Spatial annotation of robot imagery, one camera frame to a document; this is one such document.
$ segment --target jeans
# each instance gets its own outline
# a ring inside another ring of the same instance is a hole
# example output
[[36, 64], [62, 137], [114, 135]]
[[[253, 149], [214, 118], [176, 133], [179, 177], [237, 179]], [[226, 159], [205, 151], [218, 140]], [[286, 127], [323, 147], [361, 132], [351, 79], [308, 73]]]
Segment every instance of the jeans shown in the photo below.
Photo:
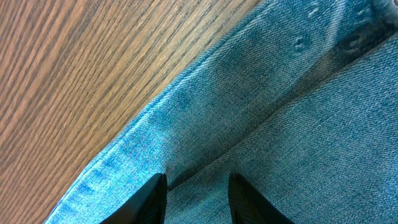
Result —
[[165, 223], [231, 223], [231, 172], [295, 223], [396, 222], [389, 7], [261, 3], [88, 164], [46, 223], [99, 223], [157, 172], [173, 188]]

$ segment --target light blue denim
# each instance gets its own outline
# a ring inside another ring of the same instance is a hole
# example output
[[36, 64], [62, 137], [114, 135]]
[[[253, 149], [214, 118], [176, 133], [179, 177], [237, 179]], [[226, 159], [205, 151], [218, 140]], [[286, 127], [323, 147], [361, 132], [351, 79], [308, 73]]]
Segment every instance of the light blue denim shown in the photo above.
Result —
[[261, 3], [89, 163], [46, 223], [99, 223], [157, 172], [176, 186], [166, 223], [231, 223], [230, 172], [295, 223], [397, 223], [398, 36], [371, 3]]

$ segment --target wooden surface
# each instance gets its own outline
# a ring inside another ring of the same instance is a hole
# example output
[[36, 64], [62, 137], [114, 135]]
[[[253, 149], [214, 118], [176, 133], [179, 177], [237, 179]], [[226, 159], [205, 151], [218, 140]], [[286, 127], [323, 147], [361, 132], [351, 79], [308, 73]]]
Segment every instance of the wooden surface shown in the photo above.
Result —
[[40, 223], [258, 0], [0, 1], [0, 223]]

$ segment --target fold in fabric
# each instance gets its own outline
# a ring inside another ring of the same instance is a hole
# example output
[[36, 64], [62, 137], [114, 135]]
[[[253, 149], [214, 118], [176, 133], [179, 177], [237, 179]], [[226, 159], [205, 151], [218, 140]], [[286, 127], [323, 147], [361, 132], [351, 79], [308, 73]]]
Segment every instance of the fold in fabric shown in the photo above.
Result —
[[231, 223], [239, 172], [294, 223], [398, 220], [398, 36], [368, 1], [265, 1], [79, 175], [46, 223], [99, 223], [157, 172], [166, 223]]

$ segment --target wood grain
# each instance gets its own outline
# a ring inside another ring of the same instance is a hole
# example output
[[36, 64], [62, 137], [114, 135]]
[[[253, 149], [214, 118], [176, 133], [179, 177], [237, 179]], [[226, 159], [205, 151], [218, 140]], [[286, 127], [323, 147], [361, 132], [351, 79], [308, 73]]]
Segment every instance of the wood grain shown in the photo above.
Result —
[[258, 0], [0, 2], [0, 223], [40, 223], [84, 166]]

